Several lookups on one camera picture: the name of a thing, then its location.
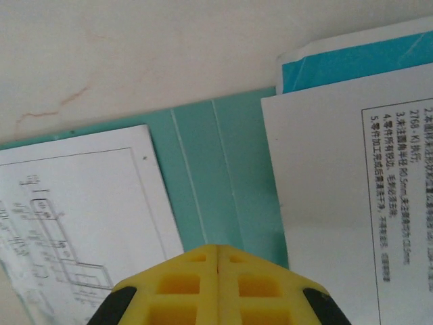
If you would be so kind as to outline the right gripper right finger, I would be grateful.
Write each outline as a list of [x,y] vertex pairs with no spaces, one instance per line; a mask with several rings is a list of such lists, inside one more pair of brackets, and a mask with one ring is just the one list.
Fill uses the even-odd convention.
[[232,246],[217,251],[219,324],[350,324],[317,282]]

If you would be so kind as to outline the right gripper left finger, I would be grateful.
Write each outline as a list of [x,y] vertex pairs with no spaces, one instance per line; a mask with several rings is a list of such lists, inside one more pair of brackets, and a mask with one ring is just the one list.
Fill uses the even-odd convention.
[[204,245],[120,281],[89,324],[216,324],[217,247]]

